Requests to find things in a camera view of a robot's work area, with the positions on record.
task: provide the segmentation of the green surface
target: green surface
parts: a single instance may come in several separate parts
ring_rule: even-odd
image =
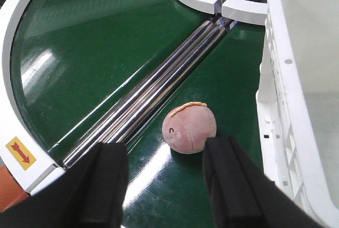
[[[38,143],[60,161],[206,17],[177,0],[32,0],[11,74]]]
[[[162,137],[162,122],[177,106],[207,103],[216,117],[217,136],[235,135],[262,168],[255,93],[263,40],[263,27],[238,23],[129,145],[126,228],[214,227],[202,154],[171,151]]]

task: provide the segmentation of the yellow label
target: yellow label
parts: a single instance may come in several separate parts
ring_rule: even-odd
[[[6,147],[24,170],[27,170],[37,160],[17,137],[12,139]]]

